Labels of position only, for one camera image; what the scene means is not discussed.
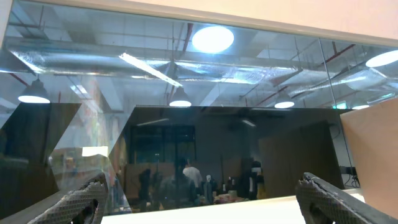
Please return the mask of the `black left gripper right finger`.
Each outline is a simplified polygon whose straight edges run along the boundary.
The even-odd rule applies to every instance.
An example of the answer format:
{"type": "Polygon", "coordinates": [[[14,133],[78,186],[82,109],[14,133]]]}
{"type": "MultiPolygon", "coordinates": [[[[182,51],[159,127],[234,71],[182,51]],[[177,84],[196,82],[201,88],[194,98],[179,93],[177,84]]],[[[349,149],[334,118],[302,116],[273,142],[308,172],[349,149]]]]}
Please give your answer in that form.
{"type": "Polygon", "coordinates": [[[306,224],[397,224],[397,219],[306,172],[295,188],[306,224]]]}

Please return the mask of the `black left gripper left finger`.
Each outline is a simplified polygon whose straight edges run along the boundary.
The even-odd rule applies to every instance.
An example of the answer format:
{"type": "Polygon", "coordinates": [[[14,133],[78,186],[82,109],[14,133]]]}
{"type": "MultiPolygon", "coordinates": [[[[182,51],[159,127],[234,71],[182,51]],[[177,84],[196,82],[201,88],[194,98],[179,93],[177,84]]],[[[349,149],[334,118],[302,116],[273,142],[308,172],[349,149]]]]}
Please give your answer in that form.
{"type": "Polygon", "coordinates": [[[1,220],[4,224],[100,224],[108,198],[108,184],[103,172],[79,180],[36,204],[1,220]]]}

